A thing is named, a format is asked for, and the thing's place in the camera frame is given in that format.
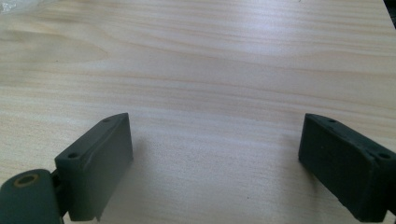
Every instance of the screw hole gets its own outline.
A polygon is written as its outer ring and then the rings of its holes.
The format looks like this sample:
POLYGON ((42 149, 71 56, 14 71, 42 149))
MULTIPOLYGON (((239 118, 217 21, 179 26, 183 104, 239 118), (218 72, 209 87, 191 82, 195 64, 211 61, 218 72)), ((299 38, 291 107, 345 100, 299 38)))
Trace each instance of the screw hole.
POLYGON ((37 179, 38 179, 37 174, 24 175, 18 178, 17 180, 15 180, 14 186, 17 188, 24 188, 35 183, 37 179))
POLYGON ((385 154, 385 153, 379 153, 378 156, 383 158, 383 159, 390 159, 390 155, 385 154))
POLYGON ((74 159, 74 158, 76 158, 76 157, 78 157, 78 154, 77 154, 76 152, 70 153, 70 154, 67 156, 67 158, 69 158, 69 159, 74 159))

